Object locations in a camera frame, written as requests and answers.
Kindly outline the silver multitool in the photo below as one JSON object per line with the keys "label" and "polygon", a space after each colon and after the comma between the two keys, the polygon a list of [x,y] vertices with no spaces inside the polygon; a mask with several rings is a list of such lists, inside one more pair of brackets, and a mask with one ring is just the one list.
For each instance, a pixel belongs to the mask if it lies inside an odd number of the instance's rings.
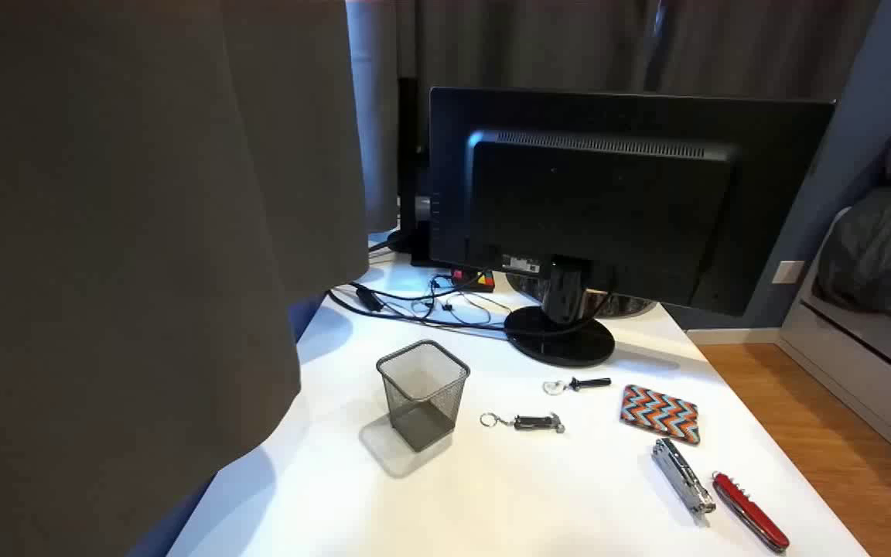
{"label": "silver multitool", "polygon": [[694,468],[674,447],[671,440],[654,440],[653,441],[653,461],[664,472],[664,480],[671,482],[671,487],[678,491],[678,497],[682,502],[682,508],[690,513],[702,516],[702,513],[713,510],[713,502],[710,502],[709,487],[698,482],[698,475],[694,472]]}

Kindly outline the red orange small box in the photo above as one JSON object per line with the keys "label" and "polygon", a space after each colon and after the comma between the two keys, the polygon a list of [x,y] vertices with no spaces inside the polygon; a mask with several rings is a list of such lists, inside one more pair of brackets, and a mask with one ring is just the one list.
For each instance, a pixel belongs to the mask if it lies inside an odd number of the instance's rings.
{"label": "red orange small box", "polygon": [[455,284],[455,291],[495,291],[492,271],[455,269],[450,284]]}

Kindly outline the black mesh pen cup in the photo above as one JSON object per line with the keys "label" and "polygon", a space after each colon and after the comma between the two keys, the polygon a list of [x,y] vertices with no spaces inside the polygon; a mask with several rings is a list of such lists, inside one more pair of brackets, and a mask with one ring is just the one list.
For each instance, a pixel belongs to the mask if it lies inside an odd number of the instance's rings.
{"label": "black mesh pen cup", "polygon": [[378,363],[389,427],[424,450],[455,429],[471,367],[435,341],[409,342]]}

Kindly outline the black round monitor stand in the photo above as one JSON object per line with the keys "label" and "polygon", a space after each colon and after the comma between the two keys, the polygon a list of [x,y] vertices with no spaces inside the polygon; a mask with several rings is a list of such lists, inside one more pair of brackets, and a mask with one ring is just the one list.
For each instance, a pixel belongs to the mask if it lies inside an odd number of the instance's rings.
{"label": "black round monitor stand", "polygon": [[504,318],[504,337],[536,363],[588,367],[611,354],[616,337],[597,321],[608,293],[588,302],[588,269],[550,263],[540,275],[510,271],[507,281],[533,297]]}

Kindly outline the black computer monitor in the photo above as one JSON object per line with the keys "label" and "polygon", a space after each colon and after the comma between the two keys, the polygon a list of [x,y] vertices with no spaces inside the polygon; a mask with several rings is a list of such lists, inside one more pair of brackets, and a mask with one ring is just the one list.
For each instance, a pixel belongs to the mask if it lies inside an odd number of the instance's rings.
{"label": "black computer monitor", "polygon": [[431,256],[739,314],[825,103],[435,88]]}

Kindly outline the dark foreground curtain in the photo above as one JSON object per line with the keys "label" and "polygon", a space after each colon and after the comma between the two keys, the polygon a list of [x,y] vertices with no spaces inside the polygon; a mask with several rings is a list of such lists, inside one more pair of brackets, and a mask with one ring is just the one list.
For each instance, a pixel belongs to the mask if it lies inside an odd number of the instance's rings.
{"label": "dark foreground curtain", "polygon": [[0,0],[0,557],[126,557],[360,263],[342,0]]}

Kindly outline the red pocket knife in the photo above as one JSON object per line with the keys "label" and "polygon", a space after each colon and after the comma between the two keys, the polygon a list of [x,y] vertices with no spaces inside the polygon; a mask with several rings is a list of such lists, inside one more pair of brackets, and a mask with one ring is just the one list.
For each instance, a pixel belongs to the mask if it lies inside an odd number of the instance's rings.
{"label": "red pocket knife", "polygon": [[767,510],[762,510],[739,482],[733,482],[727,472],[716,472],[710,480],[716,497],[741,518],[741,526],[774,554],[789,551],[789,536],[771,518]]}

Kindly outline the grey background curtain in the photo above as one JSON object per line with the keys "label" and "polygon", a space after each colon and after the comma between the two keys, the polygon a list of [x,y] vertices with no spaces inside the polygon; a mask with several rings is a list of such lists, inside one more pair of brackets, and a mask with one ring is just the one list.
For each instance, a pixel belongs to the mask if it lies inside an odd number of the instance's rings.
{"label": "grey background curtain", "polygon": [[396,222],[434,86],[833,99],[878,0],[347,0],[365,222]]}

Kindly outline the white wall socket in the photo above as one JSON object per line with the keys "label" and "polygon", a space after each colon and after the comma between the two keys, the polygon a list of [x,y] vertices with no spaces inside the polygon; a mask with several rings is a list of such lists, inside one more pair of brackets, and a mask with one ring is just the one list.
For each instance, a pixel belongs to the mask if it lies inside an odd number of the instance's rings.
{"label": "white wall socket", "polygon": [[798,284],[804,258],[779,258],[774,269],[774,284]]}

